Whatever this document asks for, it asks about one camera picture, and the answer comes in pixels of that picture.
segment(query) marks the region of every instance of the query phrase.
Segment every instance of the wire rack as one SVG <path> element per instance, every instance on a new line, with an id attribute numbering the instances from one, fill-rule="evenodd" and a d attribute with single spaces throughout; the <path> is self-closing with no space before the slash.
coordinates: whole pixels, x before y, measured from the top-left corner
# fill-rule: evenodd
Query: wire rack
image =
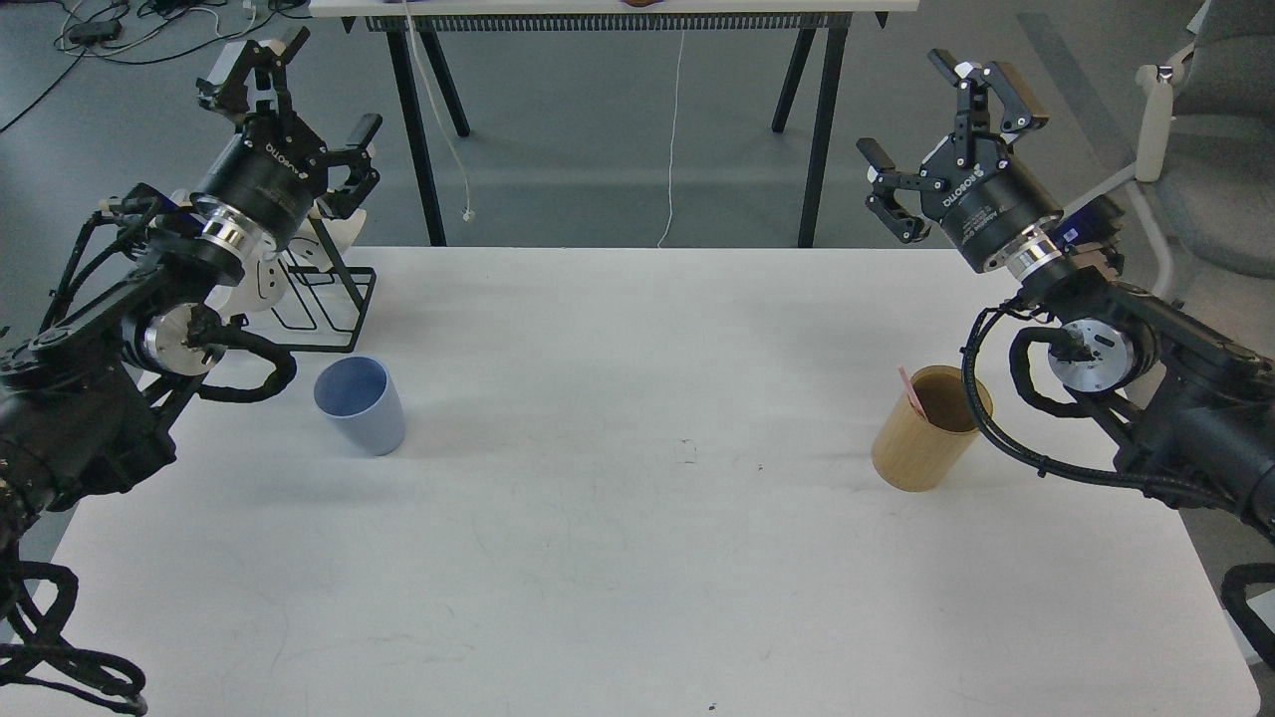
<path id="1" fill-rule="evenodd" d="M 376 270 L 347 267 L 323 222 L 310 218 L 310 226 L 332 268 L 319 269 L 291 249 L 284 251 L 275 264 L 288 285 L 283 299 L 269 311 L 242 316 L 240 323 L 289 351 L 349 353 L 367 319 Z"/>

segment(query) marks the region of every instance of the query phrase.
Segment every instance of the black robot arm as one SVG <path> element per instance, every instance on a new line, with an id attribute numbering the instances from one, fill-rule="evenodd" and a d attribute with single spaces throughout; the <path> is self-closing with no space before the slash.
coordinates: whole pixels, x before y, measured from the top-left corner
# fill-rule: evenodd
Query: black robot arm
<path id="1" fill-rule="evenodd" d="M 871 138 L 858 142 L 871 170 L 867 207 L 904 242 L 938 223 L 977 272 L 1009 268 L 1021 283 L 1006 305 L 984 313 L 965 347 L 973 364 L 988 319 L 1047 316 L 1057 327 L 1023 329 L 1011 347 L 1020 395 L 1058 417 L 1096 421 L 1116 441 L 1114 471 L 1053 462 L 1007 440 L 966 392 L 984 434 L 1031 464 L 1086 482 L 1137 487 L 1170 506 L 1207 505 L 1239 515 L 1275 540 L 1275 367 L 1207 325 L 1135 286 L 1118 281 L 1109 239 L 1119 212 L 1099 198 L 1075 216 L 1062 211 L 1014 156 L 1014 142 L 1047 121 L 1026 84 L 1005 63 L 982 66 L 931 52 L 956 87 L 954 130 L 917 174 L 899 172 Z M 1005 108 L 991 121 L 988 97 Z M 900 189 L 921 194 L 924 218 L 905 209 Z M 1046 343 L 1049 364 L 1071 395 L 1057 402 L 1035 390 L 1028 347 Z M 1167 378 L 1146 407 L 1119 389 L 1162 364 Z"/>
<path id="2" fill-rule="evenodd" d="M 18 559 L 18 541 L 45 510 L 87 495 L 125 492 L 176 459 L 168 431 L 196 395 L 249 403 L 269 398 L 296 375 L 291 353 L 250 334 L 205 305 L 217 286 L 236 286 L 250 263 L 287 248 L 311 207 L 346 218 L 379 181 L 371 167 L 377 115 L 358 122 L 347 147 L 326 144 L 292 108 L 284 68 L 307 37 L 284 43 L 247 40 L 223 50 L 199 100 L 235 124 L 235 135 L 180 205 L 147 186 L 113 199 L 84 223 L 41 324 L 40 334 L 0 356 L 0 617 L 20 644 L 0 644 L 0 685 L 40 684 L 71 691 L 116 712 L 142 714 L 144 676 L 130 662 L 82 651 L 60 632 L 75 600 L 65 568 Z M 329 170 L 349 179 L 329 189 Z M 119 227 L 115 240 L 80 267 L 93 232 Z M 71 311 L 85 279 L 122 254 L 134 268 Z M 205 384 L 232 350 L 273 365 L 251 389 Z M 154 376 L 139 387 L 126 366 Z M 59 588 L 41 609 L 24 580 Z M 32 677 L 47 663 L 93 694 Z"/>

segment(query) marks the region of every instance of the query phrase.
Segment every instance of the wooden cup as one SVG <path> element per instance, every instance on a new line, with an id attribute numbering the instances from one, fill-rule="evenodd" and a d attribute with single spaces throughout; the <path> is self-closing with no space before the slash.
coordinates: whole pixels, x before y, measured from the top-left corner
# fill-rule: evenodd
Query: wooden cup
<path id="1" fill-rule="evenodd" d="M 928 421 L 912 407 L 907 393 L 872 441 L 872 466 L 894 487 L 921 492 L 938 485 L 965 453 L 978 427 L 965 404 L 960 369 L 926 366 L 912 375 L 912 385 Z M 978 383 L 978 394 L 988 413 L 992 398 Z"/>

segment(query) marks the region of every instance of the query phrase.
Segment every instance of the table leg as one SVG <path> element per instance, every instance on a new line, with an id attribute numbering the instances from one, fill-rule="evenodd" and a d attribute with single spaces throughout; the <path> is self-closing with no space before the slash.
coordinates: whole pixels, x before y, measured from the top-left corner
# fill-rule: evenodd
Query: table leg
<path id="1" fill-rule="evenodd" d="M 797 246 L 815 246 L 815 222 L 819 219 L 819 200 L 824 194 L 824 170 L 827 166 L 827 145 L 833 138 L 833 112 L 836 110 L 836 88 L 841 80 L 841 59 L 845 56 L 845 37 L 849 28 L 827 29 L 827 48 L 824 51 L 824 77 L 819 84 L 819 106 L 815 110 L 815 138 L 810 149 L 810 168 L 806 172 L 806 202 L 801 209 L 801 228 Z"/>
<path id="2" fill-rule="evenodd" d="M 797 45 L 793 47 L 792 60 L 788 61 L 788 75 L 784 78 L 784 88 L 779 92 L 779 105 L 775 107 L 775 119 L 770 120 L 770 131 L 783 133 L 784 126 L 788 125 L 788 112 L 793 108 L 797 85 L 801 84 L 806 59 L 810 57 L 810 46 L 813 43 L 813 29 L 797 31 Z"/>
<path id="3" fill-rule="evenodd" d="M 430 147 L 425 142 L 425 122 L 421 121 L 421 98 L 416 93 L 416 78 L 412 75 L 412 60 L 408 56 L 407 33 L 390 31 L 385 33 L 390 47 L 390 64 L 394 65 L 394 83 L 399 91 L 399 105 L 403 107 L 403 124 L 407 128 L 407 143 L 412 149 L 412 166 L 416 168 L 416 186 L 421 193 L 421 208 L 425 209 L 425 227 L 430 235 L 431 246 L 446 246 L 442 233 L 442 214 L 439 212 L 439 191 L 433 185 L 433 166 L 430 163 Z"/>
<path id="4" fill-rule="evenodd" d="M 469 137 L 469 120 L 465 119 L 465 110 L 460 106 L 460 96 L 456 94 L 456 85 L 451 82 L 451 70 L 448 68 L 448 59 L 442 56 L 442 45 L 439 42 L 439 33 L 432 29 L 422 29 L 421 42 L 425 45 L 425 54 L 430 56 L 430 66 L 433 77 L 439 80 L 439 89 L 442 91 L 442 101 L 448 105 L 451 115 L 451 124 L 456 128 L 456 135 Z"/>

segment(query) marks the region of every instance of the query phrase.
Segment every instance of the plastic cup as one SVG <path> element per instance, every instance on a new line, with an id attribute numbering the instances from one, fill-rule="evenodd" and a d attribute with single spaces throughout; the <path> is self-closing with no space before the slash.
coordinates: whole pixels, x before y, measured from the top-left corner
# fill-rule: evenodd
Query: plastic cup
<path id="1" fill-rule="evenodd" d="M 370 356 L 347 356 L 315 380 L 315 406 L 356 448 L 385 455 L 403 443 L 405 424 L 394 379 Z"/>
<path id="2" fill-rule="evenodd" d="M 921 492 L 942 482 L 978 438 L 978 426 L 965 403 L 960 369 L 926 366 L 912 375 L 912 385 L 926 416 L 901 392 L 872 441 L 872 466 L 894 487 Z M 992 398 L 982 383 L 978 394 L 991 413 Z"/>

